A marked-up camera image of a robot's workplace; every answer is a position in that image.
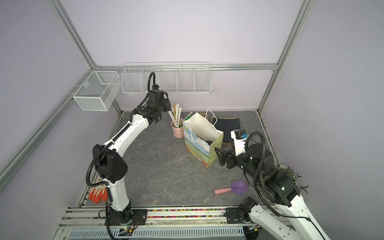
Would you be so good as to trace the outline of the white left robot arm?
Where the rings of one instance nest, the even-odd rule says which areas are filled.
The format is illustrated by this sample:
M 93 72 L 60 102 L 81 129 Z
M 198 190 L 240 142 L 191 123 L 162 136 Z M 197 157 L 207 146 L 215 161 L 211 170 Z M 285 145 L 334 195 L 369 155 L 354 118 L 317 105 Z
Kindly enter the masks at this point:
M 145 100 L 146 104 L 131 112 L 130 120 L 113 138 L 93 147 L 93 160 L 86 173 L 88 187 L 106 186 L 110 200 L 106 214 L 111 213 L 124 225 L 132 221 L 133 213 L 125 187 L 128 165 L 123 156 L 141 132 L 152 123 L 159 122 L 163 112 L 171 110 L 168 94 L 158 85 L 148 90 Z

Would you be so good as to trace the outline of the landscape printed paper bag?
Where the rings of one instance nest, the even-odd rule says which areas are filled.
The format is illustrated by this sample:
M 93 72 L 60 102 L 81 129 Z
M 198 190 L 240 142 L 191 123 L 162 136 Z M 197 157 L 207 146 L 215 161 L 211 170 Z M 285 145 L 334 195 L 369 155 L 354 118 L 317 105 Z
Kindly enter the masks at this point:
M 205 116 L 195 112 L 183 122 L 186 148 L 206 167 L 218 160 L 215 148 L 221 148 L 224 139 L 224 132 L 216 128 L 216 115 L 213 115 L 213 122 L 210 122 L 208 113 L 212 111 L 207 109 Z

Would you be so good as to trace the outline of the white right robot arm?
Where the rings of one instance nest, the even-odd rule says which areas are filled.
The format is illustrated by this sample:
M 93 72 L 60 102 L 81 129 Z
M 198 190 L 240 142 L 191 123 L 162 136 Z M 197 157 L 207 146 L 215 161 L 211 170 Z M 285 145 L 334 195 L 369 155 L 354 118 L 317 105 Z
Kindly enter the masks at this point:
M 262 144 L 240 151 L 215 148 L 221 166 L 238 167 L 245 180 L 235 181 L 230 188 L 215 190 L 216 195 L 232 191 L 243 194 L 254 188 L 260 203 L 245 199 L 234 219 L 255 223 L 281 240 L 327 240 L 329 237 L 308 210 L 298 186 L 299 175 L 290 168 L 274 163 L 273 155 Z

